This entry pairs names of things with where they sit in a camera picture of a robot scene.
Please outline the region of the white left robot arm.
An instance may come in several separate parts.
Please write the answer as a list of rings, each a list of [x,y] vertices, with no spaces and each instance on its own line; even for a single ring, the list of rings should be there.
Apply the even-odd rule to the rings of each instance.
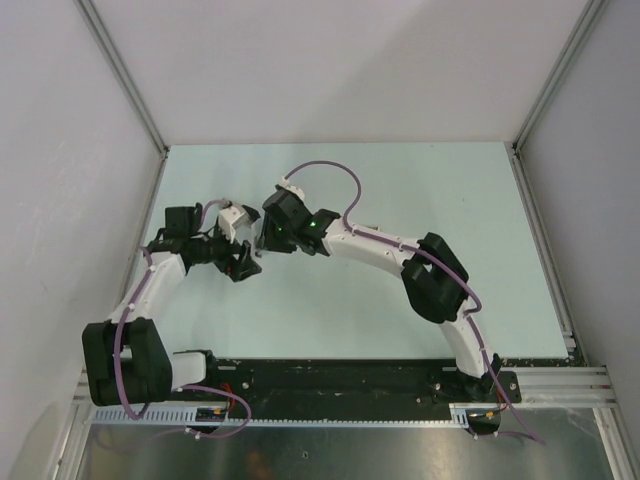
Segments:
[[[164,226],[142,250],[141,279],[105,321],[85,326],[81,341],[95,405],[164,402],[185,385],[202,400],[219,392],[213,353],[175,347],[160,329],[161,313],[192,267],[213,265],[233,282],[261,271],[255,238],[237,236],[240,228],[254,227],[259,212],[229,200],[216,204],[220,209],[211,228],[204,226],[209,204],[166,208]]]

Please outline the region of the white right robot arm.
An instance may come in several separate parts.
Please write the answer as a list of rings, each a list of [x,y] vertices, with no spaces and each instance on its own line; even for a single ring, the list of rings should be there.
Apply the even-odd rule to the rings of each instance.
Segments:
[[[487,347],[471,319],[481,302],[471,292],[467,271],[441,236],[404,239],[351,225],[330,210],[311,212],[302,194],[282,186],[265,200],[263,210],[263,249],[355,260],[401,280],[413,311],[440,328],[455,355],[453,378],[434,380],[433,387],[450,398],[478,402],[496,391],[500,357]]]

